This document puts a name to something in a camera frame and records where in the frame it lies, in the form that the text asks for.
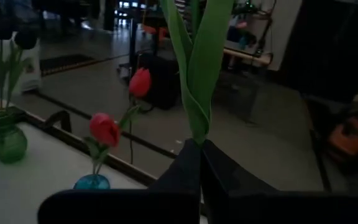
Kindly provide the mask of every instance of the floor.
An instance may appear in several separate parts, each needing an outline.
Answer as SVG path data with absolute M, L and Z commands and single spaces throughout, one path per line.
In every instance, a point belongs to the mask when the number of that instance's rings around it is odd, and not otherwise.
M 137 32 L 137 49 L 150 47 L 150 37 Z M 169 40 L 160 55 L 173 57 Z M 112 34 L 83 29 L 66 40 L 42 40 L 40 58 L 84 54 L 96 59 L 110 58 L 83 68 L 47 76 L 40 92 L 88 114 L 103 112 L 119 119 L 129 102 L 127 88 L 121 83 L 116 68 L 128 61 L 129 31 L 120 28 Z M 246 107 L 237 102 L 237 109 Z M 62 110 L 57 105 L 34 95 L 13 99 L 17 106 L 42 118 Z M 89 121 L 71 114 L 73 133 L 88 136 Z M 279 190 L 322 191 L 323 186 L 311 149 L 308 121 L 298 92 L 266 83 L 261 86 L 251 120 L 244 122 L 220 103 L 213 103 L 213 121 L 208 138 L 243 168 Z M 175 154 L 190 137 L 186 114 L 181 104 L 169 111 L 155 109 L 136 117 L 132 133 Z M 129 161 L 129 141 L 121 138 L 114 153 Z M 158 177 L 172 160 L 134 143 L 134 165 Z M 344 179 L 329 160 L 324 161 L 333 189 L 346 190 Z

